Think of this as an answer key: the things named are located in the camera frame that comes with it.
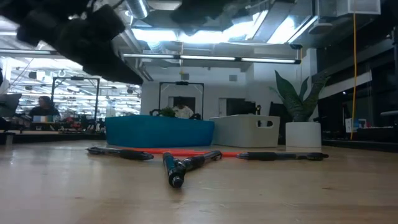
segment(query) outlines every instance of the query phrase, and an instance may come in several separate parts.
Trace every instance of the woman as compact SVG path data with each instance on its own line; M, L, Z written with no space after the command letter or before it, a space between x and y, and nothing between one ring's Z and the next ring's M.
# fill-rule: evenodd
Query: woman
M50 115L59 115L57 109L54 107L54 103L48 96L39 97L39 106L36 106L29 112L29 116L33 118L33 116L50 116Z

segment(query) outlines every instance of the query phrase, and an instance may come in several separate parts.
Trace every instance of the computer monitor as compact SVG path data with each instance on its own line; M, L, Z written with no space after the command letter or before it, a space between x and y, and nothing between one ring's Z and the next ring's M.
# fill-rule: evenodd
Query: computer monitor
M11 118L15 115L19 99L22 94L2 94L0 95L0 117Z

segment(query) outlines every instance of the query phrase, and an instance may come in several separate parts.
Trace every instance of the person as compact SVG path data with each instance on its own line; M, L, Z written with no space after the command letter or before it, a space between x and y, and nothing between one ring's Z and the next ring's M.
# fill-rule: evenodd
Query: person
M193 115L193 111L185 106L181 98L175 98L176 107L174 107L175 117L176 118L184 118L190 119Z
M39 106L36 106L29 112L29 116L50 116L60 115L57 109L54 107L54 103L48 96L39 97Z

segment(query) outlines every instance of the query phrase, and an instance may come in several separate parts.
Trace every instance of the potted plant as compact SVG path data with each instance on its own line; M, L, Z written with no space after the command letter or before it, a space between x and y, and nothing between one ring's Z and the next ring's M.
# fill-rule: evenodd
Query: potted plant
M286 147L289 150L317 151L321 149L321 125L310 122L310 116L317 107L319 93L328 81L327 75L320 76L312 85L310 94L304 100L304 94L308 90L308 78L301 85L300 93L297 94L293 85L282 78L277 71L277 89L270 87L281 98L287 111L293 118L293 122L286 123Z

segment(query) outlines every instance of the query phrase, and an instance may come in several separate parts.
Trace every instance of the metal frame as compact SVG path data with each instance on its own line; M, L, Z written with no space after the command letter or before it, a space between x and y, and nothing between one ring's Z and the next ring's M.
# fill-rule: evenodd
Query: metal frame
M100 94L100 79L99 78L83 78L83 77L53 77L52 78L52 88L51 88L51 101L54 100L54 92L55 92L55 81L61 80L96 80L97 81L97 91L95 96L95 112L94 112L94 120L97 120L97 112L98 112L98 95Z
M175 85L178 85L177 83L178 82L160 82L159 83L159 100L158 100L158 106L157 106L157 108L159 110L160 110L160 101L162 99L162 85L163 84L175 84ZM189 85L201 85L201 87L202 87L202 92L201 92L201 117L203 119L203 108L205 107L205 104L204 104L204 102L205 102L205 84L204 83L190 83L190 82L186 82L186 83L188 83L187 86L189 86Z

